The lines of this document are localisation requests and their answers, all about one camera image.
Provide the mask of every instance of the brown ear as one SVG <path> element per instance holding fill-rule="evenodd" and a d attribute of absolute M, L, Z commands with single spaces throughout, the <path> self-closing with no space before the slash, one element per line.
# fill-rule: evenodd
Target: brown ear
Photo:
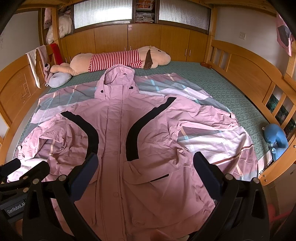
<path fill-rule="evenodd" d="M 153 61 L 151 58 L 151 53 L 150 53 L 150 50 L 148 50 L 148 52 L 146 54 L 144 69 L 145 70 L 150 69 L 152 65 L 153 65 Z"/>

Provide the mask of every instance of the stuffed toy pig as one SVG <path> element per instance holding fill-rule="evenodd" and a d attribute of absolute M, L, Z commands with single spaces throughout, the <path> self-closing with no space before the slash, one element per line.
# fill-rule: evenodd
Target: stuffed toy pig
<path fill-rule="evenodd" d="M 132 68 L 154 69 L 158 65 L 167 65 L 170 56 L 156 47 L 146 46 L 136 50 L 112 53 L 82 53 L 76 55 L 70 64 L 53 65 L 51 73 L 69 73 L 72 76 L 87 72 L 108 69 L 115 64 Z"/>

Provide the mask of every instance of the light switch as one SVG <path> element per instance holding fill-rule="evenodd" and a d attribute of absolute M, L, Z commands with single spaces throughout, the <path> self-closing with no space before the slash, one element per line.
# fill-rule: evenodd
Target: light switch
<path fill-rule="evenodd" d="M 243 39 L 243 40 L 246 40 L 246 33 L 240 32 L 239 33 L 239 38 Z"/>

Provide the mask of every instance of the black stripe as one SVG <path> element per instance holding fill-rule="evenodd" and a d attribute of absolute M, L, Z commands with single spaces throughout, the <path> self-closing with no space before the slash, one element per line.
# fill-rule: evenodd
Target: black stripe
<path fill-rule="evenodd" d="M 80 115 L 75 115 L 70 111 L 62 112 L 61 115 L 74 122 L 86 133 L 88 139 L 88 147 L 85 158 L 87 158 L 92 152 L 97 154 L 99 148 L 99 135 L 97 130 L 90 123 L 84 120 Z"/>
<path fill-rule="evenodd" d="M 141 129 L 151 120 L 153 120 L 156 116 L 158 116 L 161 112 L 163 112 L 166 108 L 173 103 L 176 97 L 168 97 L 166 103 L 161 104 L 159 107 L 154 107 L 151 111 L 149 111 L 146 115 L 141 117 L 136 121 L 135 124 L 130 128 L 128 135 L 126 137 L 126 159 L 127 161 L 132 161 L 139 158 L 138 154 L 138 135 Z"/>
<path fill-rule="evenodd" d="M 167 175 L 164 175 L 162 177 L 156 178 L 156 179 L 152 180 L 151 182 L 157 181 L 157 180 L 162 179 L 162 178 L 165 178 L 165 177 L 168 177 L 168 174 Z"/>

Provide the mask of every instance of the wooden headboard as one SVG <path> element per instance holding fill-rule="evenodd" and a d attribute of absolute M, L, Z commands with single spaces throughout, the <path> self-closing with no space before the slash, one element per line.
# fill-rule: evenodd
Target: wooden headboard
<path fill-rule="evenodd" d="M 211 58 L 208 63 L 213 66 L 213 69 L 239 88 L 261 111 L 269 123 L 275 123 L 284 129 L 296 111 L 296 91 L 284 80 L 280 71 L 259 55 L 240 46 L 212 40 L 211 47 Z M 275 86 L 278 86 L 283 94 L 274 111 L 270 112 L 266 104 Z M 275 116 L 287 97 L 292 101 L 293 107 L 280 125 Z M 259 176 L 262 185 L 267 185 L 275 180 L 295 162 L 295 130 L 287 138 L 289 148 Z"/>
<path fill-rule="evenodd" d="M 54 57 L 50 46 L 47 46 L 47 54 L 51 60 L 50 65 L 53 65 Z M 0 165 L 5 162 L 8 149 L 20 123 L 47 88 L 38 51 L 36 73 L 41 89 L 36 86 L 27 55 L 18 58 L 0 72 L 0 115 L 8 127 L 4 138 L 0 137 Z"/>

